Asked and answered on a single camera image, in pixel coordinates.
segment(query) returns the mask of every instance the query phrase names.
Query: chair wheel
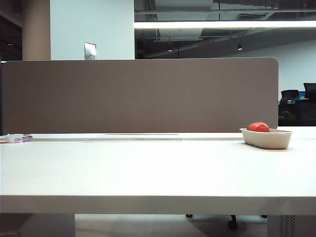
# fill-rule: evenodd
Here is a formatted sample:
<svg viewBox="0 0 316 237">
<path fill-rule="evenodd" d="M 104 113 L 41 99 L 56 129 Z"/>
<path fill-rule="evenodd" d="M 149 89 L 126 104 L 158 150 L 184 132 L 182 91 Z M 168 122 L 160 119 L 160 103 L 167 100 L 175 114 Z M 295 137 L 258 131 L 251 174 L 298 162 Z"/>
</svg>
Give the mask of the chair wheel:
<svg viewBox="0 0 316 237">
<path fill-rule="evenodd" d="M 227 225 L 228 225 L 228 229 L 230 229 L 231 231 L 235 231 L 238 229 L 238 225 L 234 221 L 229 221 Z"/>
</svg>

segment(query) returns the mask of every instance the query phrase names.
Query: black chair backrest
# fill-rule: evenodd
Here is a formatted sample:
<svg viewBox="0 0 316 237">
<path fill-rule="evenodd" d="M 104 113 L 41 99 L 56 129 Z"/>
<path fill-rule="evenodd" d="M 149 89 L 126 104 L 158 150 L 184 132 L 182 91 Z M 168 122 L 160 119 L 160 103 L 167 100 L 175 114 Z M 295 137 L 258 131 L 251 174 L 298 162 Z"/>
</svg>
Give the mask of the black chair backrest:
<svg viewBox="0 0 316 237">
<path fill-rule="evenodd" d="M 282 98 L 297 100 L 299 98 L 298 90 L 283 90 L 281 91 Z"/>
</svg>

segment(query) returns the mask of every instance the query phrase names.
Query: floor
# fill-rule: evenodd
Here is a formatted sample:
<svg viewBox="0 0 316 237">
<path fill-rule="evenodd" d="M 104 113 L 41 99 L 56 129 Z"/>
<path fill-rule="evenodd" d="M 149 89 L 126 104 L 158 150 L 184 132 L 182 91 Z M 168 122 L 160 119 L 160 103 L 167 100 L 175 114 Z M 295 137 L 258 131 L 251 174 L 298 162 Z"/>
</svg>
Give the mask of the floor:
<svg viewBox="0 0 316 237">
<path fill-rule="evenodd" d="M 76 215 L 76 237 L 266 237 L 267 220 L 237 216 L 238 230 L 230 231 L 230 216 L 222 215 Z"/>
</svg>

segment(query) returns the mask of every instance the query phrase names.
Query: vent grille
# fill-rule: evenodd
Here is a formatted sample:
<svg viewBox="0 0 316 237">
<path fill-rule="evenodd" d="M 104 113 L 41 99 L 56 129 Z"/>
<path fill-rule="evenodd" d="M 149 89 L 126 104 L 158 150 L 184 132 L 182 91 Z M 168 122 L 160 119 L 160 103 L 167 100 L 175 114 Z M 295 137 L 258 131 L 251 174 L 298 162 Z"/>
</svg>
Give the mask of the vent grille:
<svg viewBox="0 0 316 237">
<path fill-rule="evenodd" d="M 280 216 L 280 237 L 295 237 L 295 216 Z"/>
<path fill-rule="evenodd" d="M 240 21 L 251 21 L 251 20 L 258 20 L 258 18 L 263 18 L 265 15 L 249 15 L 249 14 L 240 14 L 237 20 Z"/>
</svg>

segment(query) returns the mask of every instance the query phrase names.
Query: desk leg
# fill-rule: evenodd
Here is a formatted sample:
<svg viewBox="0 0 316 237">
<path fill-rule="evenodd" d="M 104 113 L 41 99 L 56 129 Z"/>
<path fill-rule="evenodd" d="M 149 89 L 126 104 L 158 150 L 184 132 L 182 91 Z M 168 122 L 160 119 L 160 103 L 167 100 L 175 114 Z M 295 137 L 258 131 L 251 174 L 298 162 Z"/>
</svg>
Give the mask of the desk leg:
<svg viewBox="0 0 316 237">
<path fill-rule="evenodd" d="M 316 216 L 268 216 L 268 237 L 315 237 Z"/>
<path fill-rule="evenodd" d="M 19 231 L 19 237 L 75 237 L 74 214 L 33 214 Z"/>
</svg>

